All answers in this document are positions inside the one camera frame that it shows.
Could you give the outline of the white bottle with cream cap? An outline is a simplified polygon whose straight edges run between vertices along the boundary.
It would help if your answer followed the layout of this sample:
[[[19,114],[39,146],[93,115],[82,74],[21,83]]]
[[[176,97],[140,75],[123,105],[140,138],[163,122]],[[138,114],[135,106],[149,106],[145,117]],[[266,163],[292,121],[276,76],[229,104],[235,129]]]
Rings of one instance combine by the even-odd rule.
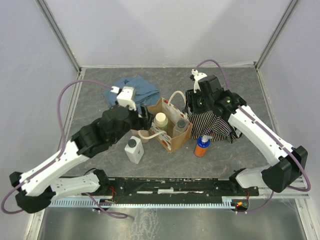
[[[153,120],[156,127],[161,131],[168,131],[168,118],[163,112],[158,112]]]

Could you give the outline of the white bottle with grey cap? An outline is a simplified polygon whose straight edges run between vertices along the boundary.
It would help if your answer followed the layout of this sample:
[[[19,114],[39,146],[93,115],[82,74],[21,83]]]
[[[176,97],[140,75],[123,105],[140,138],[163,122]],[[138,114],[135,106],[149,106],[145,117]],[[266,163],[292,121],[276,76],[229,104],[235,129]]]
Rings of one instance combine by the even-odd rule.
[[[128,140],[128,142],[124,148],[124,151],[125,151],[128,159],[132,163],[138,164],[144,155],[144,148],[143,148],[143,144],[141,142],[141,139],[138,137],[132,136]]]

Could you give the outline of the beige pump lotion bottle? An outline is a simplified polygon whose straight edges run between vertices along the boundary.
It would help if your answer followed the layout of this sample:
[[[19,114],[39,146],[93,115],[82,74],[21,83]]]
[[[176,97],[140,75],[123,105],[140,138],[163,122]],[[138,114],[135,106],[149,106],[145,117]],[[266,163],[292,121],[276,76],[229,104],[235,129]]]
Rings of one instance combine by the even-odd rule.
[[[146,139],[147,137],[149,137],[149,132],[147,130],[131,130],[131,134],[136,137],[139,138],[141,140],[141,142],[147,143],[149,141],[149,139]]]

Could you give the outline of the orange bottle with blue cap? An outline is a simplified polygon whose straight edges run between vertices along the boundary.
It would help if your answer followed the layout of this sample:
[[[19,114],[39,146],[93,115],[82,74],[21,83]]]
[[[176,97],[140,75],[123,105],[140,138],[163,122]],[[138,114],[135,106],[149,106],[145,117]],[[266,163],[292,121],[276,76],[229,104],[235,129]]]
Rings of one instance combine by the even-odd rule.
[[[208,135],[200,136],[196,142],[194,155],[197,157],[203,157],[206,154],[212,139],[213,139],[212,136],[208,136]]]

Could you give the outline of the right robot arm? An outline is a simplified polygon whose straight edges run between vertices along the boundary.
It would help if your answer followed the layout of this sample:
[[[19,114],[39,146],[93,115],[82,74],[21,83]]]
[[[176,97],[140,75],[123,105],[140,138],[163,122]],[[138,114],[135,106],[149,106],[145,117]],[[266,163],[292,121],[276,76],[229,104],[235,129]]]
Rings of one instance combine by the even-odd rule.
[[[233,195],[239,196],[250,187],[281,193],[306,175],[308,152],[303,146],[294,147],[274,133],[241,96],[225,90],[215,75],[192,70],[190,79],[194,85],[185,92],[187,110],[192,114],[212,111],[246,136],[267,161],[263,167],[239,170],[228,184]]]

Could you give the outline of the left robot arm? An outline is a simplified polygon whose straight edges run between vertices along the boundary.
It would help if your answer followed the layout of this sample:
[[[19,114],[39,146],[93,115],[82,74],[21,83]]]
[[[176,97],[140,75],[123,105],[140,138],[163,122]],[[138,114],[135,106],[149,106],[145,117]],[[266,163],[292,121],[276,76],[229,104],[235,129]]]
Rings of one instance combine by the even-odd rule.
[[[100,118],[83,126],[55,153],[39,166],[28,172],[13,172],[9,179],[18,193],[17,205],[29,214],[37,213],[52,202],[72,195],[96,193],[106,195],[111,182],[103,170],[80,177],[63,175],[97,154],[108,150],[130,130],[149,130],[154,116],[146,105],[141,113],[120,105],[104,111]]]

